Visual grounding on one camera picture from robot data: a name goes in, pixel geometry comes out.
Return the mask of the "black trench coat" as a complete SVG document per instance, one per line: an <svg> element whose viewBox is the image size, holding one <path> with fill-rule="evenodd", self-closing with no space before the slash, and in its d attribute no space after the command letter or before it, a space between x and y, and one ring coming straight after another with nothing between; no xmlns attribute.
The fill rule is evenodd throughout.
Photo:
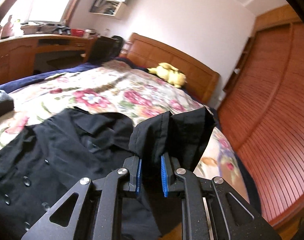
<svg viewBox="0 0 304 240"><path fill-rule="evenodd" d="M138 125L121 113L67 108L26 126L0 150L0 239L21 239L81 178L92 180L137 155L143 189L123 203L123 239L157 239L181 222L179 200L163 197L160 157L168 153L193 171L215 122L205 107L165 112Z"/></svg>

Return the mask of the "wooden louvered wardrobe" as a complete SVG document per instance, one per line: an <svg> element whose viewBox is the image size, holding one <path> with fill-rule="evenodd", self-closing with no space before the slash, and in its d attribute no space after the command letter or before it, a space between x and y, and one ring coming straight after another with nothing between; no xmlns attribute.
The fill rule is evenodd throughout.
<svg viewBox="0 0 304 240"><path fill-rule="evenodd" d="M218 109L264 218L290 237L304 217L304 23L285 5L255 20Z"/></svg>

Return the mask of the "wooden bed headboard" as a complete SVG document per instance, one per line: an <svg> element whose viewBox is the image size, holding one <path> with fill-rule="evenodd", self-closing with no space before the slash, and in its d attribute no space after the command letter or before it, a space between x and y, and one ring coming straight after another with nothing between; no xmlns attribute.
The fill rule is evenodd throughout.
<svg viewBox="0 0 304 240"><path fill-rule="evenodd" d="M119 56L145 68L157 67L162 62L171 64L185 74L187 92L206 105L209 104L220 77L219 73L192 56L137 33L131 34Z"/></svg>

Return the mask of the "floral bed blanket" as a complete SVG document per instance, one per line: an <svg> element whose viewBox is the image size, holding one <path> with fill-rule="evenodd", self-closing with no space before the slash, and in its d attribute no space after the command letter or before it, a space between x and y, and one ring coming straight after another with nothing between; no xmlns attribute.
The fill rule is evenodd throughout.
<svg viewBox="0 0 304 240"><path fill-rule="evenodd" d="M7 94L14 110L0 117L0 150L24 127L67 108L121 113L136 126L164 112L180 114L203 107L183 89L116 60L85 72L56 74Z"/></svg>

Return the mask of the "yellow plush toy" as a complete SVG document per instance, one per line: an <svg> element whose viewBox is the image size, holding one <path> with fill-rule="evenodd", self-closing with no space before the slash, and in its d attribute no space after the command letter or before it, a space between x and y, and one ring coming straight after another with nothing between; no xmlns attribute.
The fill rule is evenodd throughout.
<svg viewBox="0 0 304 240"><path fill-rule="evenodd" d="M157 67L148 68L150 74L154 74L176 88L182 88L186 83L186 76L171 64L162 62Z"/></svg>

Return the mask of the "dark grey folded garment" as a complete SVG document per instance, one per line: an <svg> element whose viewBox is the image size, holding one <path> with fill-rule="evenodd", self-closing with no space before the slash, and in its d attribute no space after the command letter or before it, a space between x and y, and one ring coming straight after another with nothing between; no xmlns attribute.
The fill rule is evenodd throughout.
<svg viewBox="0 0 304 240"><path fill-rule="evenodd" d="M4 90L0 89L0 117L12 110L14 110L13 99Z"/></svg>

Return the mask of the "navy bed sheet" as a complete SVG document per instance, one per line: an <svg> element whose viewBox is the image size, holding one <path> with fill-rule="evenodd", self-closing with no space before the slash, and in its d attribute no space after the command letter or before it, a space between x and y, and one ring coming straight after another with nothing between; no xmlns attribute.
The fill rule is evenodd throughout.
<svg viewBox="0 0 304 240"><path fill-rule="evenodd" d="M10 81L8 83L0 85L0 90L4 90L6 93L10 93L17 89L26 87L28 85L32 85L34 83L41 82L41 81L45 80L46 78L56 75L56 74L85 72L85 71L91 70L93 68L102 67L104 63L107 63L112 60L124 62L124 63L128 64L132 69L142 70L146 73L148 72L147 68L134 64L130 59L128 59L126 57L108 57L104 60L97 60L97 61L90 61L87 63L82 63L82 64L80 64L76 67L72 67L72 68L45 72L45 73L41 73L41 74L37 74L37 75L33 75L33 76L24 77L24 78L21 78L18 80Z"/></svg>

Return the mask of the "wooden desk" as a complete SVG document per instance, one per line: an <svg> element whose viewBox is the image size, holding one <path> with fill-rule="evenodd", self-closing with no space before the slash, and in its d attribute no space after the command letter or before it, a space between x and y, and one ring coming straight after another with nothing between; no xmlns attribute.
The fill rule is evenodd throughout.
<svg viewBox="0 0 304 240"><path fill-rule="evenodd" d="M95 38L34 34L0 40L0 85L33 74L35 57L61 51L91 52Z"/></svg>

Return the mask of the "red basket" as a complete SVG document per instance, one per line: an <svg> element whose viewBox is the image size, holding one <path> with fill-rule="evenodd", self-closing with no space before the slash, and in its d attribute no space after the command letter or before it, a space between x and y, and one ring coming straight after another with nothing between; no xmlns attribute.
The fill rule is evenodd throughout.
<svg viewBox="0 0 304 240"><path fill-rule="evenodd" d="M71 36L83 37L85 31L82 29L71 29Z"/></svg>

